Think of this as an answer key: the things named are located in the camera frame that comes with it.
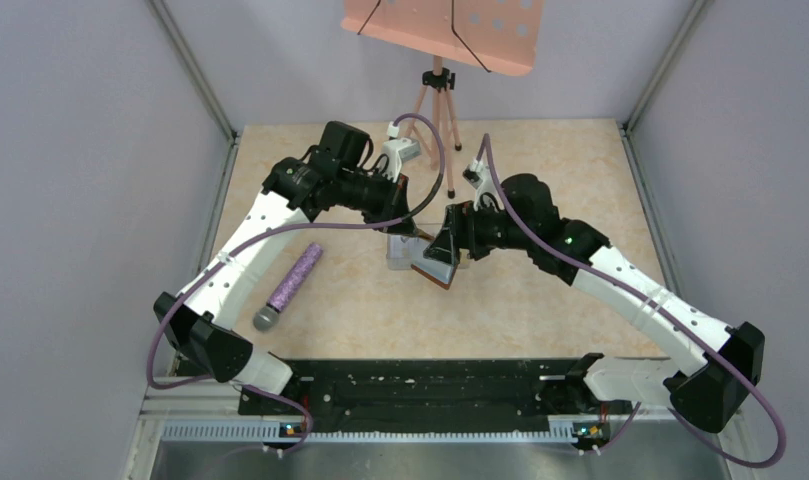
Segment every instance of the tripod leg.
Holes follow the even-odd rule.
[[[440,107],[440,92],[434,90],[433,91],[433,116],[431,118],[431,122],[436,127],[437,131],[439,131],[440,136],[442,136],[442,110]],[[431,168],[436,170],[439,166],[439,145],[436,143],[436,139],[433,140],[433,148],[431,148]]]
[[[427,85],[422,85],[422,89],[419,90],[419,99],[416,100],[416,106],[413,107],[413,113],[419,113],[419,110],[422,109],[422,102],[425,100],[425,92],[428,91]],[[405,137],[409,137],[413,130],[416,127],[416,119],[410,120],[410,124],[407,125],[407,130],[404,132]]]
[[[426,150],[425,153],[430,155],[431,153],[430,150],[428,150],[428,144],[427,142],[425,142],[425,137],[422,136],[422,132],[420,132],[418,128],[413,128],[413,133],[415,133],[416,138],[419,139],[419,144],[421,144],[422,147]]]
[[[451,130],[454,132],[454,150],[458,152],[463,149],[460,143],[460,130],[457,129],[457,113],[454,111],[454,100],[451,98],[451,90],[445,89],[445,99],[448,102],[448,118],[451,119]]]
[[[443,103],[447,103],[448,100],[448,90],[442,90],[439,92],[439,108],[443,110],[445,105]],[[448,198],[454,198],[454,159],[451,155],[451,115],[449,115],[445,121],[442,119],[442,113],[439,114],[440,117],[440,132],[442,135],[442,141],[444,143],[443,150],[445,150],[445,178],[448,182]]]

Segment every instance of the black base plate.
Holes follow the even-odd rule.
[[[313,414],[316,432],[521,432],[548,430],[547,415],[597,414],[583,382],[563,375],[577,359],[284,360],[294,376],[282,395]],[[294,415],[243,390],[240,415]],[[628,402],[611,402],[627,413]]]

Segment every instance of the purple cylinder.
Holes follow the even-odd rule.
[[[274,293],[271,294],[266,305],[254,315],[254,327],[257,330],[268,330],[277,323],[280,313],[286,309],[289,302],[298,293],[301,284],[310,275],[313,267],[322,257],[323,252],[324,249],[318,243],[311,243],[304,250],[304,253],[301,254],[301,257],[298,258],[298,261],[295,262],[295,265],[292,266],[289,273],[280,282],[280,285],[274,289]]]

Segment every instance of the metal floor panel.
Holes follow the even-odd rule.
[[[161,443],[152,480],[205,479],[703,479],[728,480],[721,458],[676,422],[635,422],[600,457],[553,453],[568,446],[543,444],[316,444],[278,460],[250,451],[213,460],[241,443]]]

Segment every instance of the clear plastic box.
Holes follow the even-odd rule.
[[[436,235],[442,227],[440,223],[425,223],[419,228],[425,232]],[[423,238],[403,237],[401,235],[389,235],[386,240],[386,265],[390,270],[410,270],[410,265],[414,256],[421,253],[430,245],[428,240]],[[457,268],[468,268],[469,260],[463,256]]]

